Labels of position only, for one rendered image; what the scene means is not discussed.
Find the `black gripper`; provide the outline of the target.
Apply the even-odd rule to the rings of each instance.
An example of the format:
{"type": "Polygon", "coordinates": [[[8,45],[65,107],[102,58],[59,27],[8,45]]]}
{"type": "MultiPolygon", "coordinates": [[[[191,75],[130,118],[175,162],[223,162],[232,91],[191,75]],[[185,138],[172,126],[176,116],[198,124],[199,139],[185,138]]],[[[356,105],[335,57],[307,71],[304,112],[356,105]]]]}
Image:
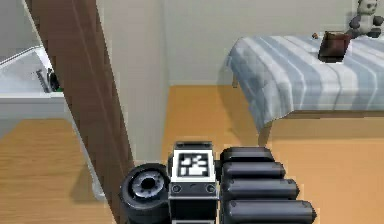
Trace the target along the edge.
{"type": "Polygon", "coordinates": [[[120,187],[127,224],[171,224],[166,166],[146,163],[133,168],[120,187]]]}

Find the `brown wooden room door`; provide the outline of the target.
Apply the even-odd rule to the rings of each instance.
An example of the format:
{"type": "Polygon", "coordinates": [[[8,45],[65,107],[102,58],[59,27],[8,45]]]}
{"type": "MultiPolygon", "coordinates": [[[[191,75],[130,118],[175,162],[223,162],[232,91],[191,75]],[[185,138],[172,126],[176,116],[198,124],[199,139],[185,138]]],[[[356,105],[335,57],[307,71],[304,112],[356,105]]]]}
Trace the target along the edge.
{"type": "Polygon", "coordinates": [[[25,0],[117,224],[133,158],[96,0],[25,0]]]}

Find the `grey metal faucet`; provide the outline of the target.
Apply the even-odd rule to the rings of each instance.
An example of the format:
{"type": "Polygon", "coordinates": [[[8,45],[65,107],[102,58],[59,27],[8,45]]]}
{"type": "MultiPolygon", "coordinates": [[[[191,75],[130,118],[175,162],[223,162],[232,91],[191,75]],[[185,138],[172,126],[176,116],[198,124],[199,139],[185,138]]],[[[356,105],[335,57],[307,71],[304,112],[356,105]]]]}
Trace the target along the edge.
{"type": "Polygon", "coordinates": [[[58,81],[58,77],[56,76],[53,69],[48,68],[46,72],[44,72],[43,70],[38,70],[36,72],[36,75],[45,93],[59,91],[60,84],[58,81]]]}

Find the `white bathtub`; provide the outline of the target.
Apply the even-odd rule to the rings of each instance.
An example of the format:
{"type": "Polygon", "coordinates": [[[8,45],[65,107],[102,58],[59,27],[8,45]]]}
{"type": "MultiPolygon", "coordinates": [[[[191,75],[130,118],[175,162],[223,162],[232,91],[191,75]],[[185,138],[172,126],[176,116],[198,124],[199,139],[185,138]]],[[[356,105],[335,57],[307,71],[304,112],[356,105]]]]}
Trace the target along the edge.
{"type": "Polygon", "coordinates": [[[65,119],[75,131],[84,154],[92,191],[97,200],[105,201],[86,147],[62,92],[45,93],[36,75],[38,70],[53,69],[43,46],[34,46],[0,61],[0,139],[22,120],[65,119]]]}

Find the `bed with striped blue blanket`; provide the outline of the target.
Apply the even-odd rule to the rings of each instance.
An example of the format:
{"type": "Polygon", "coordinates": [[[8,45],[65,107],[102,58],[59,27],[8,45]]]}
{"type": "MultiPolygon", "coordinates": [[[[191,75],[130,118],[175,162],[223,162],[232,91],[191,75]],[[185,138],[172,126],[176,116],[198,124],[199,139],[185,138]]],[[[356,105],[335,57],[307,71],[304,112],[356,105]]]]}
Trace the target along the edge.
{"type": "Polygon", "coordinates": [[[384,37],[359,37],[344,59],[318,60],[320,39],[254,36],[238,39],[227,56],[264,146],[279,119],[384,116],[384,37]]]}

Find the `dark brown box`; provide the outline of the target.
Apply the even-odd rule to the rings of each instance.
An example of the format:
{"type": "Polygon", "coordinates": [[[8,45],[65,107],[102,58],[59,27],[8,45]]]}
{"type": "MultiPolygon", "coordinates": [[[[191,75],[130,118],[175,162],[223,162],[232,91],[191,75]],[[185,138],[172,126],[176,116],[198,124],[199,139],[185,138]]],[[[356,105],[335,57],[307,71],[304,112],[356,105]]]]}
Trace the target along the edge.
{"type": "Polygon", "coordinates": [[[350,40],[349,34],[326,31],[319,48],[318,59],[325,63],[342,62],[350,40]]]}

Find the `grey and white teddy bear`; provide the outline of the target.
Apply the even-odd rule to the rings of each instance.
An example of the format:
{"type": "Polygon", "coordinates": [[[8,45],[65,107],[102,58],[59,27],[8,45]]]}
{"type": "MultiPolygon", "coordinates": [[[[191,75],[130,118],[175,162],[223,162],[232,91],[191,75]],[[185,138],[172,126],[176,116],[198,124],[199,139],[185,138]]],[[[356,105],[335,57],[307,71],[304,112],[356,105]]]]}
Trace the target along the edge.
{"type": "Polygon", "coordinates": [[[360,36],[378,38],[384,17],[376,15],[378,0],[358,0],[356,15],[349,22],[347,34],[356,39],[360,36]]]}

